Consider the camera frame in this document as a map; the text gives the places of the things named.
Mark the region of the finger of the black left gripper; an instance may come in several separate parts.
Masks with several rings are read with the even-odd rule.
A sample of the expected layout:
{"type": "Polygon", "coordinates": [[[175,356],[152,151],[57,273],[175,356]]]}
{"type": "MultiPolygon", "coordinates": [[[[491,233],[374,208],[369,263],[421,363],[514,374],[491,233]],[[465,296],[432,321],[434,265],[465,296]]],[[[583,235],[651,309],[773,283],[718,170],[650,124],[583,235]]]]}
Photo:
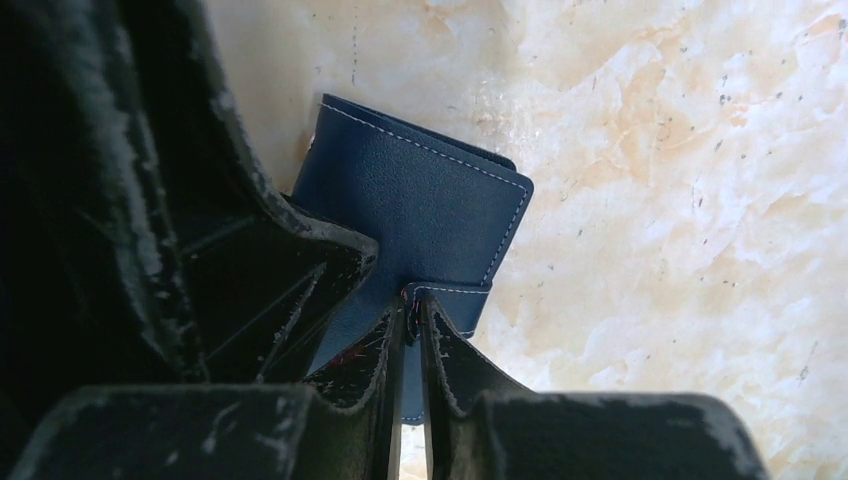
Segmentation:
{"type": "Polygon", "coordinates": [[[1,388],[202,382],[129,30],[114,1],[1,5],[1,388]]]}
{"type": "Polygon", "coordinates": [[[123,1],[204,380],[303,375],[376,243],[294,206],[249,142],[204,6],[123,1]]]}

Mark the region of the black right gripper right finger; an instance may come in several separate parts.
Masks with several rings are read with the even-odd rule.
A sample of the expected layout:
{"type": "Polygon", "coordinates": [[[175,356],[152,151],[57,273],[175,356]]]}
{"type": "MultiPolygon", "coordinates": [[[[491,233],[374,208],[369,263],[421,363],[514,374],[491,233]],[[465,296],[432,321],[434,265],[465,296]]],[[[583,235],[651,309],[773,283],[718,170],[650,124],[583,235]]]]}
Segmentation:
{"type": "Polygon", "coordinates": [[[702,394],[537,393],[418,304],[434,479],[765,479],[744,423],[702,394]]]}

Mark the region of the dark blue card holder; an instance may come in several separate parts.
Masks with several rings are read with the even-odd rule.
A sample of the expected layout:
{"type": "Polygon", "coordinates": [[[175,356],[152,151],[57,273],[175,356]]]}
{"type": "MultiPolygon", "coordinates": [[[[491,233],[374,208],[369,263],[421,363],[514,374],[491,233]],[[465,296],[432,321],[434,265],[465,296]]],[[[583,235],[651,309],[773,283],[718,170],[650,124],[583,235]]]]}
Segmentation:
{"type": "Polygon", "coordinates": [[[321,366],[402,298],[443,305],[474,334],[534,191],[508,158],[327,94],[293,203],[378,244],[367,280],[343,302],[319,347],[321,366]]]}

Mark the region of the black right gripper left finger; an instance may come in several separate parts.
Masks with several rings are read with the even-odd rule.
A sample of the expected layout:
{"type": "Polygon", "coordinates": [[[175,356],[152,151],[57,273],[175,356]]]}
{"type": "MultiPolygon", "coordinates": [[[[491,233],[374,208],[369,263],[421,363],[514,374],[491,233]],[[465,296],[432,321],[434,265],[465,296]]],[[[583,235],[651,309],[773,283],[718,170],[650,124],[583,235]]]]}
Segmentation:
{"type": "Polygon", "coordinates": [[[14,479],[393,479],[404,306],[288,384],[81,388],[41,421],[14,479]]]}

